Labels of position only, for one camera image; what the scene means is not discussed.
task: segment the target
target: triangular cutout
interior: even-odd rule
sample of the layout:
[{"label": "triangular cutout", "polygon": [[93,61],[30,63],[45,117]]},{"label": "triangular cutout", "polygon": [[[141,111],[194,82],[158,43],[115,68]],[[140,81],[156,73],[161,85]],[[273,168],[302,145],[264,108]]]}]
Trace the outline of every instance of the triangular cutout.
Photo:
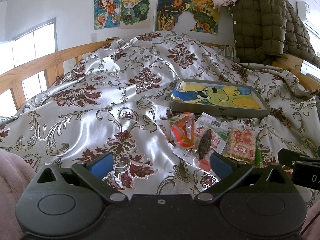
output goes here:
[{"label": "triangular cutout", "polygon": [[276,169],[273,169],[271,171],[271,173],[269,174],[269,177],[267,178],[267,181],[276,182],[276,183],[282,183],[282,184],[285,183],[285,181],[282,178],[280,172],[278,170],[276,170]]},{"label": "triangular cutout", "polygon": [[56,177],[52,173],[51,169],[45,169],[38,179],[38,183],[52,182],[56,181]]}]

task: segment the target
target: air conditioner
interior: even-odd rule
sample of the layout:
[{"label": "air conditioner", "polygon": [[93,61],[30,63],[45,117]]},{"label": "air conditioner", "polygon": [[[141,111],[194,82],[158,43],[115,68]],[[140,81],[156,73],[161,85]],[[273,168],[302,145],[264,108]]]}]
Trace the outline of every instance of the air conditioner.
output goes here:
[{"label": "air conditioner", "polygon": [[309,4],[304,1],[297,2],[298,15],[303,24],[320,38],[320,30],[317,28],[320,13],[310,8]]}]

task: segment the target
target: blond cartoon boy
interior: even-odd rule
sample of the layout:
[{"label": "blond cartoon boy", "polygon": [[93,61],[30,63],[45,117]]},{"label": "blond cartoon boy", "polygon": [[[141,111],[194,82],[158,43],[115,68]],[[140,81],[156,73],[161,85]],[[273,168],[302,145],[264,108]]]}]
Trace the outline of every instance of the blond cartoon boy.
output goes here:
[{"label": "blond cartoon boy", "polygon": [[121,2],[124,5],[124,11],[122,12],[123,20],[131,21],[133,18],[135,18],[136,14],[133,10],[133,8],[141,2],[141,0],[121,0]]}]

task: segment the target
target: barcode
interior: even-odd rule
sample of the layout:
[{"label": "barcode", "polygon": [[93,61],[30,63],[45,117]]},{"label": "barcode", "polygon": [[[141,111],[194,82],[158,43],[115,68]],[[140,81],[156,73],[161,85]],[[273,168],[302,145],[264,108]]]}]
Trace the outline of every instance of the barcode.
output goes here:
[{"label": "barcode", "polygon": [[221,126],[221,123],[219,123],[219,122],[217,122],[217,121],[215,121],[215,120],[212,120],[212,121],[211,121],[211,124],[212,124],[212,125],[215,125],[215,126],[218,126],[218,127]]}]

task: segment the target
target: bed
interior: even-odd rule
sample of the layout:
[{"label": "bed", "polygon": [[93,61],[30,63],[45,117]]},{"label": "bed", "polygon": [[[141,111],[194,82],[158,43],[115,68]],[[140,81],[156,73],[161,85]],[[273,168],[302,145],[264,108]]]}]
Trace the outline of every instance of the bed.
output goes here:
[{"label": "bed", "polygon": [[[62,63],[73,57],[76,65],[64,75]],[[0,117],[0,148],[21,156],[36,171],[47,162],[69,167],[111,152],[114,168],[105,181],[129,197],[197,194],[218,179],[172,153],[166,120],[172,116],[175,82],[191,78],[251,85],[260,93],[271,107],[268,117],[217,119],[254,127],[265,166],[277,162],[281,148],[317,156],[319,84],[281,64],[237,64],[232,59],[231,47],[162,31],[30,61],[0,76],[0,94],[11,89],[18,110],[15,116]],[[21,81],[42,70],[50,88],[25,102]],[[308,207],[320,197],[319,191],[299,190]]]}]

